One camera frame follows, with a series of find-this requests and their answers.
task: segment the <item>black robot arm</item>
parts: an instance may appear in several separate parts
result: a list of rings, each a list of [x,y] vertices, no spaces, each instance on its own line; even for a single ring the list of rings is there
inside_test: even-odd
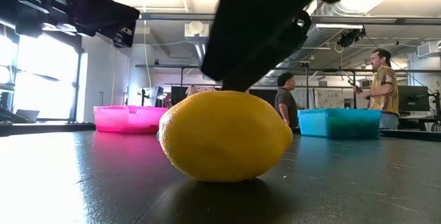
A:
[[[220,0],[202,73],[245,91],[302,47],[311,23],[302,9],[311,1]]]
[[[38,37],[59,31],[92,37],[97,32],[116,47],[131,47],[140,12],[112,0],[0,0],[0,22],[17,34]]]

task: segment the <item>yellow lemon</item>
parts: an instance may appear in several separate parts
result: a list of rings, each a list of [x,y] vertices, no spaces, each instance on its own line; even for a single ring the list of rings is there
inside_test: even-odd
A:
[[[242,92],[193,94],[159,123],[164,153],[200,181],[234,182],[264,174],[291,145],[293,134],[266,101]]]

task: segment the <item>desk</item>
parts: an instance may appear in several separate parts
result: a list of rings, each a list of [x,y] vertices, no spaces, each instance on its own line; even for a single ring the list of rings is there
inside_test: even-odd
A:
[[[441,142],[294,140],[259,179],[220,184],[154,135],[2,137],[0,223],[441,223]]]
[[[406,116],[398,119],[399,130],[419,130],[427,131],[426,123],[436,123],[436,119],[432,116]]]

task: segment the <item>hair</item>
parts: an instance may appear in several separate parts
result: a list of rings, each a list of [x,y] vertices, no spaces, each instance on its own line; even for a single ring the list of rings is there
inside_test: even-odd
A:
[[[282,87],[286,84],[288,80],[290,80],[294,75],[290,72],[283,72],[278,78],[277,78],[277,86]]]
[[[385,49],[381,49],[381,48],[377,48],[372,53],[374,54],[376,52],[378,52],[378,56],[380,58],[383,58],[383,57],[386,58],[387,66],[392,67],[392,65],[391,65],[391,57],[392,57],[392,55],[391,55],[390,51],[385,50]]]

